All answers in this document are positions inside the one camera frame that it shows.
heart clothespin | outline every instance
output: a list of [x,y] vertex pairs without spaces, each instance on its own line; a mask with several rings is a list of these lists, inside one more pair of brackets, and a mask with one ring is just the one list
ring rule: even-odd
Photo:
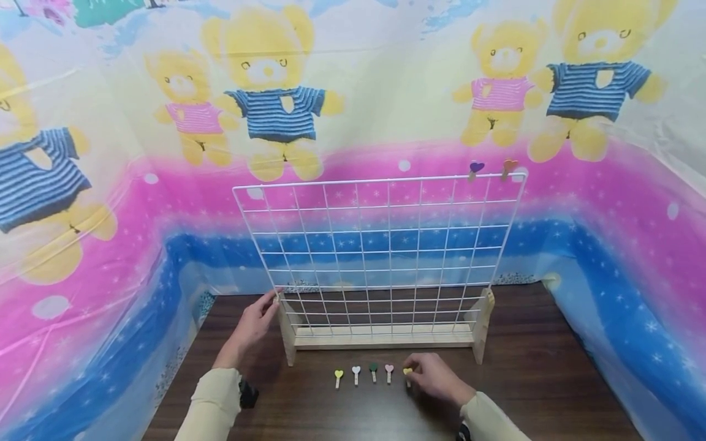
[[358,374],[360,374],[360,366],[353,366],[351,370],[353,371],[353,375],[355,375],[354,383],[356,386],[358,386]]
[[378,382],[378,378],[376,376],[376,372],[378,372],[378,364],[377,363],[370,363],[370,366],[368,366],[368,369],[370,369],[370,374],[373,375],[373,383]]
[[343,371],[340,369],[334,370],[333,375],[336,376],[336,390],[338,390],[338,387],[341,385],[341,377],[343,376]]
[[501,181],[505,181],[508,178],[508,175],[512,170],[516,169],[518,166],[519,162],[515,161],[514,159],[507,158],[503,162],[503,175],[500,177]]
[[[412,368],[404,368],[402,369],[402,373],[405,374],[405,377],[407,377],[407,374],[412,372]],[[412,383],[407,380],[407,387],[412,387]]]
[[468,173],[468,181],[473,182],[474,179],[476,179],[476,173],[481,171],[485,167],[484,162],[471,162],[470,165],[470,172]]
[[395,370],[395,366],[392,366],[391,364],[386,364],[385,370],[388,371],[388,384],[390,385],[393,382],[393,370]]

purple heart clothespin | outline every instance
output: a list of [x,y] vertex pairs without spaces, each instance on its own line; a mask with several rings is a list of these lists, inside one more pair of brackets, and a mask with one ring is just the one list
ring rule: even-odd
[[470,173],[468,173],[468,181],[473,182],[473,180],[476,179],[476,173],[481,171],[483,169],[483,167],[485,167],[484,162],[475,162],[475,161],[471,162],[471,166],[470,166],[471,171],[470,171]]
[[485,167],[484,162],[471,162],[471,171],[473,173],[478,173],[483,169],[483,167]]

teddy bear illustration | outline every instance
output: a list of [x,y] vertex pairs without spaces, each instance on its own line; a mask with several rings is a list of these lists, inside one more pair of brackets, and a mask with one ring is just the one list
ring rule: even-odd
[[313,116],[343,112],[343,98],[330,90],[301,85],[314,43],[311,19],[298,6],[281,11],[244,7],[230,20],[204,23],[202,40],[238,87],[216,99],[219,107],[247,120],[256,144],[252,174],[274,181],[285,162],[304,181],[323,173]]
[[480,25],[471,38],[471,48],[485,75],[453,93],[456,102],[473,100],[471,116],[461,142],[475,146],[488,133],[495,144],[515,143],[525,107],[542,103],[542,93],[527,79],[534,68],[549,29],[542,20],[526,23],[507,20],[496,26]]
[[77,268],[80,237],[103,241],[116,233],[111,210],[82,203],[91,182],[75,161],[88,152],[74,127],[40,130],[27,97],[30,89],[14,55],[0,44],[0,231],[52,230],[55,234],[22,253],[19,272],[34,284],[53,284]]
[[204,155],[225,167],[231,162],[228,139],[223,128],[238,128],[238,123],[211,104],[208,61],[195,50],[160,52],[145,55],[147,70],[171,100],[155,111],[160,123],[176,126],[181,150],[189,163],[200,165]]
[[620,114],[626,96],[658,101],[666,83],[632,61],[671,15],[677,0],[557,0],[552,21],[564,62],[530,78],[553,94],[543,131],[530,143],[529,157],[549,161],[568,138],[575,157],[605,157],[606,128]]

white wire grid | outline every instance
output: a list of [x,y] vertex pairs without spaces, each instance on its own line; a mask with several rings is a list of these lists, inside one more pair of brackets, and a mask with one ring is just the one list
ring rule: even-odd
[[[479,312],[473,305],[495,279],[527,178],[501,176],[261,184],[233,192],[270,282],[285,289],[282,302],[298,338],[435,336],[472,330]],[[428,189],[436,194],[426,197]],[[425,243],[429,234],[436,240]],[[405,238],[409,246],[396,246]]]

right hand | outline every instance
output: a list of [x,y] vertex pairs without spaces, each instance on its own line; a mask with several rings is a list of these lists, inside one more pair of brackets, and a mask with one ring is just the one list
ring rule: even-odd
[[402,364],[413,368],[407,379],[432,397],[461,407],[476,396],[476,391],[456,376],[438,354],[412,354]]

